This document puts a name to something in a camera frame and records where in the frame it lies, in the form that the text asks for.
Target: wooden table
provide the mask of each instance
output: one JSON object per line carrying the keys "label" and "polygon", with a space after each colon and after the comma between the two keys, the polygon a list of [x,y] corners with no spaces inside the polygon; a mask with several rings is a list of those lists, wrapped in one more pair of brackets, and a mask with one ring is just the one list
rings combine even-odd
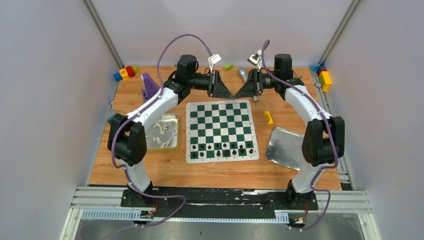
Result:
{"label": "wooden table", "polygon": [[[164,81],[168,78],[174,66],[161,66],[160,74]],[[243,82],[237,75],[237,68],[224,71],[221,67],[222,80],[233,93],[241,88]],[[149,73],[159,82],[155,66],[140,66],[136,77],[119,83],[112,108],[125,115],[143,104],[141,95],[141,73]],[[312,77],[308,68],[295,68],[295,73],[302,77],[309,93],[316,98]],[[209,98],[205,91],[191,90],[191,94],[177,107],[168,113],[178,114],[181,121],[179,151],[175,153],[152,153],[144,158],[145,168],[153,185],[156,186],[184,186],[184,187],[214,187],[214,188],[259,188],[285,189],[287,183],[296,174],[296,170],[280,166],[266,160],[265,153],[270,140],[272,127],[267,126],[267,119],[263,116],[269,110],[274,126],[283,127],[299,133],[304,133],[306,126],[300,116],[287,102],[273,90],[267,89],[259,96],[259,102],[250,99],[257,143],[259,146],[259,160],[232,161],[212,163],[186,163],[186,104],[191,102],[219,101]],[[95,163],[89,178],[90,184],[127,184],[124,171],[115,169],[111,162],[111,152],[107,149],[109,124],[106,125]],[[335,169],[326,170],[316,186],[318,188],[341,190],[339,177]]]}

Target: chessboard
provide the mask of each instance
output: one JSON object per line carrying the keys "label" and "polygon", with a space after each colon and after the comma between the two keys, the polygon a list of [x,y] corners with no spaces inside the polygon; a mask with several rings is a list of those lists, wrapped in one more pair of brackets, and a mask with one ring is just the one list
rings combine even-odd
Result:
{"label": "chessboard", "polygon": [[186,119],[187,163],[259,159],[248,100],[191,102]]}

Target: yellow object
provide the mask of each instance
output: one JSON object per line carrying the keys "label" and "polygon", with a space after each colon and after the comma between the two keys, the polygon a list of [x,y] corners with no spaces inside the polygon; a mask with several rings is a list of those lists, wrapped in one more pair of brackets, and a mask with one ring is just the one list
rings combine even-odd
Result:
{"label": "yellow object", "polygon": [[130,76],[128,76],[128,72],[125,68],[122,68],[121,70],[119,70],[119,74],[122,76],[123,80],[130,79]]}
{"label": "yellow object", "polygon": [[267,126],[268,127],[271,127],[274,124],[274,122],[273,122],[273,118],[271,117],[270,111],[268,111],[268,110],[264,111],[263,112],[263,115],[268,119]]}
{"label": "yellow object", "polygon": [[322,91],[327,92],[332,85],[329,72],[321,71],[321,74],[319,74],[318,78],[319,78],[319,82],[322,85]]}

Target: purple cable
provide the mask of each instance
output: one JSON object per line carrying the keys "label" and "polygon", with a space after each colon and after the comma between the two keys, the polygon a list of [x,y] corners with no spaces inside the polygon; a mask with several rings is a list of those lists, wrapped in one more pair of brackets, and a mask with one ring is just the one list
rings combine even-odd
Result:
{"label": "purple cable", "polygon": [[[212,56],[212,52],[211,52],[211,50],[209,49],[209,47],[206,45],[206,43],[200,38],[200,37],[198,37],[198,36],[196,36],[196,35],[194,35],[194,34],[183,34],[183,35],[179,35],[179,36],[177,36],[176,38],[174,38],[174,39],[172,39],[169,43],[168,43],[168,45],[166,45],[166,47],[165,47],[165,49],[163,50],[163,52],[160,54],[160,57],[159,57],[159,59],[157,60],[157,64],[156,64],[156,73],[157,73],[157,76],[158,76],[158,78],[159,78],[159,81],[160,81],[160,93],[159,93],[159,95],[152,101],[152,102],[150,102],[149,104],[147,104],[145,107],[143,107],[142,109],[140,109],[140,111],[138,111],[136,114],[134,114],[132,117],[129,117],[128,118],[128,120],[126,120],[117,130],[116,130],[116,133],[115,133],[115,135],[113,136],[113,140],[112,140],[112,145],[111,145],[111,148],[110,148],[110,151],[111,151],[111,157],[112,157],[112,163],[113,163],[113,166],[115,167],[115,168],[117,168],[117,169],[120,169],[120,168],[122,168],[122,167],[124,167],[124,172],[125,172],[125,176],[126,176],[126,179],[128,180],[128,182],[129,182],[129,184],[131,184],[132,185],[132,188],[137,192],[137,193],[139,193],[139,194],[141,194],[141,195],[143,195],[143,196],[146,196],[146,197],[148,197],[148,198],[155,198],[155,199],[165,199],[165,198],[182,198],[182,203],[181,203],[181,205],[175,210],[175,211],[173,211],[169,216],[167,216],[167,217],[165,217],[164,219],[162,219],[162,220],[160,220],[160,221],[157,221],[157,222],[154,222],[154,223],[150,223],[150,224],[145,224],[145,225],[141,225],[141,227],[142,228],[145,228],[145,227],[153,227],[153,226],[156,226],[156,225],[159,225],[159,224],[161,224],[161,223],[163,223],[163,222],[165,222],[166,220],[168,220],[168,219],[170,219],[175,213],[177,213],[183,206],[184,206],[184,204],[186,203],[186,197],[184,197],[183,195],[168,195],[168,196],[155,196],[155,195],[150,195],[150,194],[147,194],[147,193],[144,193],[144,192],[142,192],[140,189],[138,189],[137,188],[137,186],[135,186],[134,184],[132,184],[132,181],[131,181],[131,179],[130,179],[130,176],[128,175],[128,172],[127,172],[127,168],[125,167],[125,165],[124,164],[121,164],[121,165],[117,165],[117,163],[115,162],[115,146],[116,146],[116,143],[117,143],[117,139],[118,139],[118,135],[119,135],[119,133],[122,131],[122,129],[124,129],[124,127],[129,123],[129,122],[131,122],[133,119],[135,119],[136,117],[138,117],[138,114],[141,114],[141,113],[143,113],[146,109],[148,109],[148,108],[150,108],[150,106],[152,106],[154,103],[156,103],[160,98],[159,98],[159,96],[161,96],[163,93],[164,93],[164,81],[162,80],[162,77],[161,77],[161,73],[159,72],[159,67],[160,67],[160,64],[161,64],[161,60],[162,60],[162,57],[164,56],[164,54],[165,54],[165,52],[168,50],[168,48],[170,47],[170,45],[173,43],[173,42],[175,42],[177,39],[180,39],[180,38],[182,38],[182,37],[193,37],[193,38],[196,38],[196,39],[198,39],[202,44],[203,44],[203,46],[206,48],[206,51],[207,51],[207,53],[209,54],[209,56]],[[111,238],[111,237],[113,237],[113,236],[115,236],[116,234],[118,234],[118,233],[120,233],[121,231],[124,231],[124,230],[126,230],[126,229],[130,229],[130,228],[134,228],[134,227],[136,227],[138,224],[136,224],[136,225],[129,225],[129,226],[126,226],[126,227],[123,227],[123,228],[121,228],[121,229],[119,229],[119,230],[117,230],[117,231],[115,231],[115,232],[113,232],[113,233],[111,233],[110,235],[108,235],[108,236],[106,236],[106,237],[104,237],[104,238],[102,238],[101,240],[105,240],[105,239],[108,239],[108,238]]]}
{"label": "purple cable", "polygon": [[[294,85],[292,85],[292,84],[290,84],[290,83],[288,83],[288,82],[286,82],[286,81],[283,81],[283,80],[281,80],[281,79],[279,79],[278,77],[276,77],[276,76],[274,76],[271,72],[270,72],[270,70],[267,68],[267,66],[265,65],[265,56],[264,56],[264,53],[265,53],[265,49],[267,49],[267,47],[268,47],[268,45],[270,44],[270,40],[269,39],[267,39],[264,43],[263,43],[263,45],[262,45],[262,65],[263,65],[263,68],[265,68],[265,71],[266,71],[266,73],[271,77],[271,78],[273,78],[274,80],[276,80],[276,81],[278,81],[278,82],[280,82],[280,83],[282,83],[282,84],[284,84],[284,85],[286,85],[287,87],[289,87],[289,88],[293,88],[294,90],[296,90],[298,93],[300,93],[300,94],[302,94],[304,97],[306,97],[311,103],[312,103],[312,105],[316,108],[316,110],[318,111],[318,112],[320,112],[321,110],[320,110],[320,107],[318,106],[318,104],[314,101],[314,99],[309,95],[309,94],[305,94],[302,90],[300,90],[299,88],[297,88],[297,87],[295,87]],[[314,227],[316,227],[320,222],[321,222],[321,220],[323,219],[323,217],[324,217],[324,215],[326,214],[326,212],[327,212],[327,209],[328,209],[328,207],[329,207],[329,204],[330,204],[330,199],[331,199],[331,193],[330,193],[330,191],[329,190],[326,190],[326,189],[316,189],[315,187],[314,187],[314,184],[315,184],[315,181],[317,180],[317,178],[318,178],[318,176],[321,174],[321,172],[323,171],[323,170],[325,170],[325,169],[335,169],[335,168],[337,168],[337,166],[339,165],[339,158],[338,158],[338,156],[337,156],[337,150],[336,150],[336,146],[335,146],[335,144],[334,144],[334,141],[333,141],[333,135],[332,135],[332,133],[331,133],[331,129],[330,129],[330,125],[329,125],[329,122],[327,121],[327,118],[325,117],[325,115],[322,113],[322,112],[320,112],[319,113],[319,115],[322,117],[322,119],[324,120],[324,123],[325,123],[325,127],[326,127],[326,129],[327,129],[327,132],[328,132],[328,138],[330,139],[330,145],[331,145],[331,149],[332,149],[332,152],[333,152],[333,154],[334,154],[334,165],[332,165],[332,166],[323,166],[323,167],[321,167],[320,169],[319,169],[319,171],[315,174],[315,176],[313,176],[313,178],[312,178],[312,180],[310,181],[310,187],[314,190],[314,191],[317,191],[317,192],[326,192],[326,193],[328,193],[328,200],[327,200],[327,203],[326,203],[326,205],[325,205],[325,207],[324,207],[324,210],[322,211],[322,215],[318,218],[318,220],[314,223],[314,224],[312,224],[311,226],[308,226],[308,227],[305,227],[305,228],[297,228],[297,227],[292,227],[293,229],[295,229],[295,230],[297,230],[297,231],[307,231],[307,230],[310,230],[310,229],[313,229]]]}

